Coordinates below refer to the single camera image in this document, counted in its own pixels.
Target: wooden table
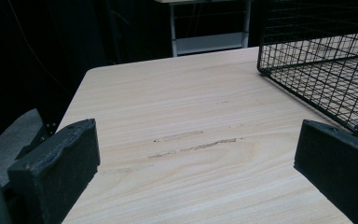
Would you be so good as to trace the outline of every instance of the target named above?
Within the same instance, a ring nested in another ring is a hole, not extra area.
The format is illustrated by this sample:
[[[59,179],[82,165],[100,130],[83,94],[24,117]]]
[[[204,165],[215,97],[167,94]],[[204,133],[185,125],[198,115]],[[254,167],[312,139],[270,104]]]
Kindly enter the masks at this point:
[[[257,49],[88,71],[61,127],[95,118],[102,163],[65,223],[350,223],[293,168],[327,119],[256,70]]]

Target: black wire cage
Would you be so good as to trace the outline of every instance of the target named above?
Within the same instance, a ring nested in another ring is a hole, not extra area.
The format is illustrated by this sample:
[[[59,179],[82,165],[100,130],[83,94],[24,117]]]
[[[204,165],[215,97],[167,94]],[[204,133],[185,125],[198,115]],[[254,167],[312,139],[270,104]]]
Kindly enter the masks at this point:
[[[264,0],[257,68],[358,135],[358,0]]]

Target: scratch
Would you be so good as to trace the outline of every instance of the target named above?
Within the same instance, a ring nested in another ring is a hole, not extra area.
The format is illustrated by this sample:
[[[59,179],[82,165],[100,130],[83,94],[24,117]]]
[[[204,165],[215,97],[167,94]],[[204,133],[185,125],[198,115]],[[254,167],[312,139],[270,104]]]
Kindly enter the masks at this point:
[[[150,168],[153,166],[154,166],[154,164],[135,165],[135,166],[124,167],[124,168],[120,168],[120,169],[116,169],[116,170],[100,171],[100,174],[101,175],[113,175],[113,174],[131,173],[131,172],[140,171],[140,170],[143,170],[146,168]]]
[[[200,146],[196,146],[196,147],[188,147],[188,148],[182,148],[182,149],[179,149],[179,150],[171,150],[171,151],[156,154],[156,155],[153,155],[153,156],[148,156],[147,158],[155,159],[155,158],[160,158],[160,157],[167,156],[167,155],[176,154],[176,153],[179,153],[179,152],[187,152],[187,151],[191,151],[191,150],[196,151],[196,150],[203,149],[203,148],[206,148],[206,147],[213,147],[213,146],[216,146],[218,144],[224,144],[224,143],[234,143],[236,141],[237,141],[237,138],[223,139],[223,140],[220,140],[220,141],[217,141],[217,142],[204,144],[204,145],[200,145]]]
[[[191,133],[179,133],[179,134],[163,137],[162,139],[156,139],[156,140],[154,140],[154,142],[160,142],[161,140],[164,142],[178,140],[181,138],[186,138],[191,135],[196,135],[196,134],[201,134],[201,133],[203,133],[203,131],[195,131],[195,132],[191,132]]]

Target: light wood tabletop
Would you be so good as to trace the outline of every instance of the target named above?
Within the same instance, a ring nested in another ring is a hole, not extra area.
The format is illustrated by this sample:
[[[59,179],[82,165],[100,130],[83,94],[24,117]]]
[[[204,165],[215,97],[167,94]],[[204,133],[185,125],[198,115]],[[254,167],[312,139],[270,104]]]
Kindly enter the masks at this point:
[[[102,163],[65,223],[350,223],[293,168],[331,123],[236,49],[88,71],[61,128],[96,119]]]

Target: wire cage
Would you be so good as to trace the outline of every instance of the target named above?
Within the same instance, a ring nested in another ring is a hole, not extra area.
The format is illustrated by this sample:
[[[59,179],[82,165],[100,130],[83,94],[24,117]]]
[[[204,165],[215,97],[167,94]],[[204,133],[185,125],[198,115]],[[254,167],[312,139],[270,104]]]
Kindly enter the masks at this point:
[[[265,0],[257,69],[358,135],[358,0]]]

